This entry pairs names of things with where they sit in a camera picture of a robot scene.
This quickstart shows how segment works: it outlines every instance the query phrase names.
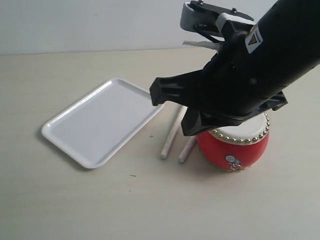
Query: toy drum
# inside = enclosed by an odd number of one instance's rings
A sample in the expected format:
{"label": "toy drum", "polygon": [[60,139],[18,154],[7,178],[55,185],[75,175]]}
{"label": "toy drum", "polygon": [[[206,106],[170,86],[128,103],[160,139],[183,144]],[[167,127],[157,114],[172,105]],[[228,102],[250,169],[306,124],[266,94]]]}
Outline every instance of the toy drum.
{"label": "toy drum", "polygon": [[270,119],[266,113],[239,126],[216,128],[197,135],[204,156],[217,167],[239,171],[262,156],[269,140]]}

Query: plastic tray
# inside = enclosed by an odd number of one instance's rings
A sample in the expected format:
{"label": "plastic tray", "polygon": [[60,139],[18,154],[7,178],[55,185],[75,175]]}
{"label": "plastic tray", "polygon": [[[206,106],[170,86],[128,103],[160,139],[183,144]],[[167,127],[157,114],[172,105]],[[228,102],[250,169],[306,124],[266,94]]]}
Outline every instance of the plastic tray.
{"label": "plastic tray", "polygon": [[161,108],[152,106],[149,92],[114,78],[48,121],[42,134],[83,167],[94,169]]}

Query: wooden stick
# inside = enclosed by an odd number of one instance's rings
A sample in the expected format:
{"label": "wooden stick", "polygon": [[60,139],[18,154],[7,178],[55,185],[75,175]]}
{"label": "wooden stick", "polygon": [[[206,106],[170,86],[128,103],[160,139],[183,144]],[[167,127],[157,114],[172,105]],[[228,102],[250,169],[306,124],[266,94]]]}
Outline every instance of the wooden stick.
{"label": "wooden stick", "polygon": [[175,136],[177,134],[177,131],[178,131],[179,127],[180,127],[181,121],[184,118],[184,115],[185,115],[186,111],[187,111],[187,107],[186,106],[181,106],[181,108],[179,110],[179,113],[178,113],[178,115],[177,115],[177,117],[176,117],[176,119],[174,121],[174,124],[173,124],[173,126],[172,126],[172,128],[170,130],[170,133],[169,133],[169,135],[168,135],[168,137],[166,139],[166,142],[165,142],[165,144],[163,146],[163,149],[161,151],[161,155],[160,155],[161,159],[167,159],[169,151],[170,151],[171,146],[172,146],[172,143],[173,143],[173,141],[175,139]]}
{"label": "wooden stick", "polygon": [[180,153],[180,156],[179,156],[180,163],[183,164],[186,161],[187,157],[189,156],[189,154],[190,154],[192,148],[194,147],[194,145],[196,144],[196,142],[197,142],[196,136],[190,137],[189,141],[187,142],[184,149]]}

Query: table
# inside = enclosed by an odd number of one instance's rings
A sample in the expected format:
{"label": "table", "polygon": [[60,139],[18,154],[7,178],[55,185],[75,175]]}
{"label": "table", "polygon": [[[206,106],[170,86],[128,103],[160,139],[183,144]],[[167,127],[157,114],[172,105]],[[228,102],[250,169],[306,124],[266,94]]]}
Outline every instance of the table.
{"label": "table", "polygon": [[178,109],[171,102],[94,170],[41,136],[47,120],[106,80],[148,89],[155,77],[202,68],[213,53],[0,56],[0,240],[318,239],[319,67],[284,91],[289,104],[269,112],[265,154],[239,173],[218,170],[197,146],[179,164],[181,130],[160,160]]}

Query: tray rim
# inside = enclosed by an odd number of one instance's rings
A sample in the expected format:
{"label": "tray rim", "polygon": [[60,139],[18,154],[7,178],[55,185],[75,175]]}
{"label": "tray rim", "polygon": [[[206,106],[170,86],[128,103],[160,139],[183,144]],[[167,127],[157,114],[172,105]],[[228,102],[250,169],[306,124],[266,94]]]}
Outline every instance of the tray rim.
{"label": "tray rim", "polygon": [[71,104],[69,107],[65,108],[64,110],[60,111],[58,114],[56,114],[54,117],[52,117],[50,120],[45,122],[45,124],[41,127],[41,134],[44,136],[49,142],[51,142],[53,145],[55,145],[60,151],[64,152],[67,154],[69,157],[71,157],[73,160],[75,160],[78,164],[80,164],[82,167],[86,169],[96,169],[104,165],[112,156],[114,156],[134,135],[136,135],[155,115],[158,114],[158,112],[164,107],[164,104],[158,105],[155,107],[154,112],[145,119],[145,121],[142,122],[142,124],[138,125],[134,129],[134,131],[121,143],[117,145],[117,147],[110,152],[109,155],[107,155],[101,162],[98,164],[86,164],[90,161],[88,161],[85,157],[82,157],[81,155],[78,155],[77,153],[73,152],[72,150],[70,151],[70,148],[68,146],[65,146],[64,144],[61,144],[59,140],[53,135],[50,135],[50,125],[59,119],[61,119],[63,116],[69,114],[71,111],[76,109],[77,107],[81,106],[83,103],[85,103],[87,100],[92,98],[93,96],[99,94],[99,92],[103,91],[105,88],[107,88],[110,84],[112,84],[112,81],[114,82],[123,82],[125,84],[128,84],[140,91],[143,91],[147,94],[150,94],[149,91],[143,89],[142,87],[139,87],[131,82],[128,82],[127,80],[124,80],[120,77],[114,77],[111,78],[102,84],[100,84],[98,87],[94,88],[90,92],[88,92],[86,95],[81,97],[79,100]]}

